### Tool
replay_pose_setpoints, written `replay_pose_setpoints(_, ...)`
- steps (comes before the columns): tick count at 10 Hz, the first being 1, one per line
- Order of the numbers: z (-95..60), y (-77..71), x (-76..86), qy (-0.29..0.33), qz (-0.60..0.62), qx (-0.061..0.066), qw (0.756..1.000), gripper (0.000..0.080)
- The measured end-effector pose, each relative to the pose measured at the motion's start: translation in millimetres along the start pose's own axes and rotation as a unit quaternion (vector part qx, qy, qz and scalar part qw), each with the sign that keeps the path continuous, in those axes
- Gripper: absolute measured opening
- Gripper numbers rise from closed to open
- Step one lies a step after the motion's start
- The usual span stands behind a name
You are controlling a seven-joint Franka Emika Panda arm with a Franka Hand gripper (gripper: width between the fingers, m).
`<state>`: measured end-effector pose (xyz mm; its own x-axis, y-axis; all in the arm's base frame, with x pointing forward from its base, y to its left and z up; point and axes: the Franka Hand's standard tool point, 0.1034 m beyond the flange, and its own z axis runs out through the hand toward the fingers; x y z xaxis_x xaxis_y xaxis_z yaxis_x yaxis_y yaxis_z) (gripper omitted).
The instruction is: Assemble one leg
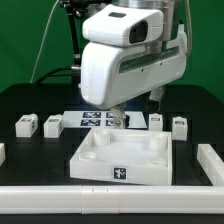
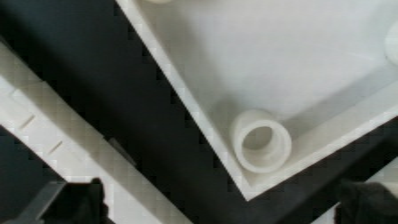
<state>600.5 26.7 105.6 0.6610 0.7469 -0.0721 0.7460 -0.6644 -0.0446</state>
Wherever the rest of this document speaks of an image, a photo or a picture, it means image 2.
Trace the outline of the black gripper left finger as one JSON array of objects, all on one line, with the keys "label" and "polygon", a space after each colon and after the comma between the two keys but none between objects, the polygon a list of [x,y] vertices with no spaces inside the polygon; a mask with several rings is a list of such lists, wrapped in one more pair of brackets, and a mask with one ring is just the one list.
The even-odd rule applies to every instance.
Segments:
[{"label": "black gripper left finger", "polygon": [[108,218],[103,182],[51,181],[10,224],[113,224]]}]

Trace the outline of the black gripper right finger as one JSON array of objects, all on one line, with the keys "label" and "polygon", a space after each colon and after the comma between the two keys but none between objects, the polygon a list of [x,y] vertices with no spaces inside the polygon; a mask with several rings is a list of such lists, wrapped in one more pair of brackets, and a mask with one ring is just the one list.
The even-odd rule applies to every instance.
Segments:
[{"label": "black gripper right finger", "polygon": [[398,224],[398,197],[376,182],[339,184],[334,224]]}]

